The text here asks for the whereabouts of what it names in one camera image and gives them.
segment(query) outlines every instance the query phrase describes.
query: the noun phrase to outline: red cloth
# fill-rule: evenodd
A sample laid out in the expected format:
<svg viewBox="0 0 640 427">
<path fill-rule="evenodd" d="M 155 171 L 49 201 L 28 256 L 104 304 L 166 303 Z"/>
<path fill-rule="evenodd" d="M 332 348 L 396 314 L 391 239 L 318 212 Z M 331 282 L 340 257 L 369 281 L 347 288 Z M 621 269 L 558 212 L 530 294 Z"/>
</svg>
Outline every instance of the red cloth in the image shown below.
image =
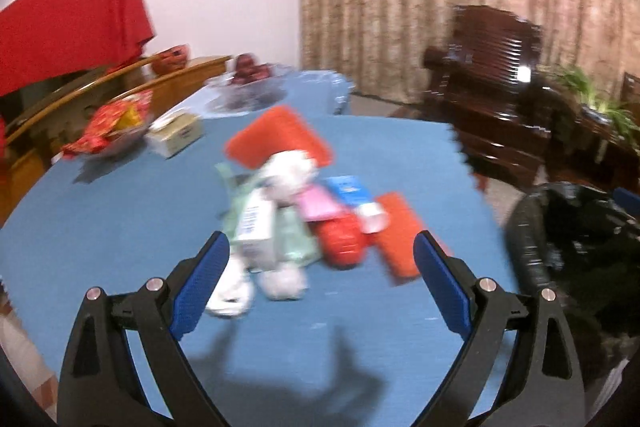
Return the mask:
<svg viewBox="0 0 640 427">
<path fill-rule="evenodd" d="M 143 0 L 16 0 L 0 12 L 0 96 L 98 66 L 121 66 L 153 38 Z M 4 153 L 0 135 L 0 156 Z"/>
</svg>

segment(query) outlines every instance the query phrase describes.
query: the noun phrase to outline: metal screw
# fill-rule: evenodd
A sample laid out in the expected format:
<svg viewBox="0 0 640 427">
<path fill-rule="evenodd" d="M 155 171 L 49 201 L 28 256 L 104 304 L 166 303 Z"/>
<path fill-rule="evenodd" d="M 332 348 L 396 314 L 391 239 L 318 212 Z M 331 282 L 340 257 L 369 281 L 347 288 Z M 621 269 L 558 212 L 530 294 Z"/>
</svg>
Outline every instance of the metal screw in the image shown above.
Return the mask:
<svg viewBox="0 0 640 427">
<path fill-rule="evenodd" d="M 498 287 L 498 285 L 493 279 L 485 277 L 484 279 L 480 280 L 480 287 L 486 292 L 495 292 L 495 289 Z"/>
<path fill-rule="evenodd" d="M 556 292 L 554 292 L 551 288 L 544 288 L 540 293 L 545 301 L 553 302 L 556 300 Z"/>
<path fill-rule="evenodd" d="M 158 277 L 154 277 L 153 279 L 149 279 L 146 282 L 146 289 L 149 290 L 150 292 L 157 292 L 162 285 L 164 284 L 164 282 L 162 281 L 162 279 L 159 279 Z"/>
<path fill-rule="evenodd" d="M 101 293 L 102 292 L 100 291 L 100 288 L 91 288 L 86 293 L 86 298 L 88 298 L 90 301 L 95 301 L 95 299 L 97 299 Z"/>
</svg>

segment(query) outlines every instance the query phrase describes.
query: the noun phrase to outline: orange sponge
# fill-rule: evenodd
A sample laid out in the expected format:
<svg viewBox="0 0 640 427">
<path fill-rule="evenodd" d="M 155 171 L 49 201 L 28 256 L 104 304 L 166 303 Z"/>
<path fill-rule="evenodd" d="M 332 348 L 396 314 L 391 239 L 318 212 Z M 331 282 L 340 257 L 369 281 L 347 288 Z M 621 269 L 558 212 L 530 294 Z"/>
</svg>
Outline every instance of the orange sponge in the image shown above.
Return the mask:
<svg viewBox="0 0 640 427">
<path fill-rule="evenodd" d="M 389 224 L 385 230 L 372 234 L 373 240 L 391 272 L 402 278 L 420 275 L 414 262 L 414 239 L 424 230 L 423 223 L 398 192 L 383 194 L 376 201 L 388 214 Z"/>
<path fill-rule="evenodd" d="M 226 156 L 248 169 L 261 167 L 275 153 L 294 150 L 306 151 L 318 167 L 333 161 L 332 150 L 324 140 L 285 105 L 265 111 L 225 145 Z"/>
</svg>

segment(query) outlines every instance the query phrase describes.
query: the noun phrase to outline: dark brown chair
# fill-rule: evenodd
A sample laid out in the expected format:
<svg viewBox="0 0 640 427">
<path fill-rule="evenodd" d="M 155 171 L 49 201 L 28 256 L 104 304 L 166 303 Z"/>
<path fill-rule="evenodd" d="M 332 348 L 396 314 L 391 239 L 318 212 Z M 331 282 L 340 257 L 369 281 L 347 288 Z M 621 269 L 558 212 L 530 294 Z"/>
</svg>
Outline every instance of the dark brown chair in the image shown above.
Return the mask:
<svg viewBox="0 0 640 427">
<path fill-rule="evenodd" d="M 457 6 L 448 50 L 428 48 L 422 117 L 453 125 L 479 174 L 533 184 L 550 138 L 551 111 L 536 74 L 542 30 L 489 6 Z"/>
</svg>

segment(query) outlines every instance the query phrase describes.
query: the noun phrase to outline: beige box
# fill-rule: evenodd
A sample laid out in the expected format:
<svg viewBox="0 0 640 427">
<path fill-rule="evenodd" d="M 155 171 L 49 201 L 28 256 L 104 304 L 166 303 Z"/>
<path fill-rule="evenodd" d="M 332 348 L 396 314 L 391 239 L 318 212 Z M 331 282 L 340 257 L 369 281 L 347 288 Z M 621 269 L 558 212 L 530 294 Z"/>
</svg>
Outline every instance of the beige box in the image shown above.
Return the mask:
<svg viewBox="0 0 640 427">
<path fill-rule="evenodd" d="M 156 120 L 145 139 L 151 150 L 171 158 L 202 136 L 200 118 L 178 111 Z"/>
</svg>

